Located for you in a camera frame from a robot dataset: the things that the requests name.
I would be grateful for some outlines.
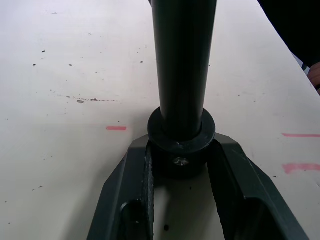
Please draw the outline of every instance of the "red mark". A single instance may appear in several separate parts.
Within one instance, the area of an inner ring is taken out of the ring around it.
[[[320,164],[316,163],[288,163],[282,165],[286,174],[291,174],[297,170],[314,170],[320,171]]]
[[[320,138],[320,134],[290,134],[282,133],[283,136],[288,138]]]
[[[113,131],[125,131],[127,130],[126,126],[107,126],[105,129]]]

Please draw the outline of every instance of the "black metal tube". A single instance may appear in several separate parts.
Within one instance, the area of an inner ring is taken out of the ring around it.
[[[217,0],[151,0],[162,129],[177,141],[201,129]]]

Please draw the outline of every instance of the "white table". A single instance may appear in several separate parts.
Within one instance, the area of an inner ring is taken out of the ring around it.
[[[159,106],[151,8],[11,0],[0,12],[0,239],[85,240],[104,182]],[[319,239],[320,172],[283,165],[320,164],[320,138],[282,133],[320,134],[320,97],[256,0],[218,2],[204,105]],[[156,189],[155,214],[155,240],[223,239],[206,174]]]

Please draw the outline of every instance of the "screw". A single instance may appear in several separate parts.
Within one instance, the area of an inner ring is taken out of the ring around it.
[[[173,163],[178,166],[185,166],[189,164],[189,161],[184,157],[176,157],[173,159]]]

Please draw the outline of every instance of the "black fabric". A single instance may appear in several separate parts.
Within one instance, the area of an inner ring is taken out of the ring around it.
[[[319,0],[258,0],[288,46],[308,67],[320,62]]]

